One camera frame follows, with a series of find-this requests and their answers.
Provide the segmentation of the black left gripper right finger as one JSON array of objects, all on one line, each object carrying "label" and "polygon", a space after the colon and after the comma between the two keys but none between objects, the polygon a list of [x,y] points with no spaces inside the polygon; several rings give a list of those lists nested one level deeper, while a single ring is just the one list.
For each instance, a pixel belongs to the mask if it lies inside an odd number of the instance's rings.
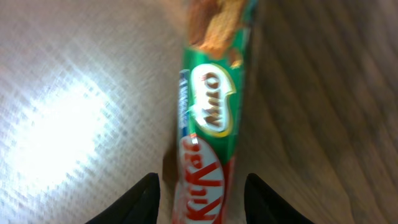
[{"label": "black left gripper right finger", "polygon": [[244,210],[247,224],[313,224],[254,173],[246,178]]}]

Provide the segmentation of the green red KitKat Milo bar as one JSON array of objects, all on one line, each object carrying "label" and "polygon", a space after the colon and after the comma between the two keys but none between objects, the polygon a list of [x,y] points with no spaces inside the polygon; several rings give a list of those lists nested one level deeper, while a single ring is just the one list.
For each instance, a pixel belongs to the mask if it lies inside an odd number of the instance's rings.
[{"label": "green red KitKat Milo bar", "polygon": [[256,1],[190,1],[179,73],[172,222],[222,223],[241,120]]}]

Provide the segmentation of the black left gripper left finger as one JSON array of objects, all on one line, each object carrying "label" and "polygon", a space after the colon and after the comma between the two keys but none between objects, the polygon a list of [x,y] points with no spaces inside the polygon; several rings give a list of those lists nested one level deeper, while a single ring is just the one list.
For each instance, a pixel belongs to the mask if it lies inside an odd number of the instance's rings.
[{"label": "black left gripper left finger", "polygon": [[151,172],[86,224],[156,224],[159,204],[159,176]]}]

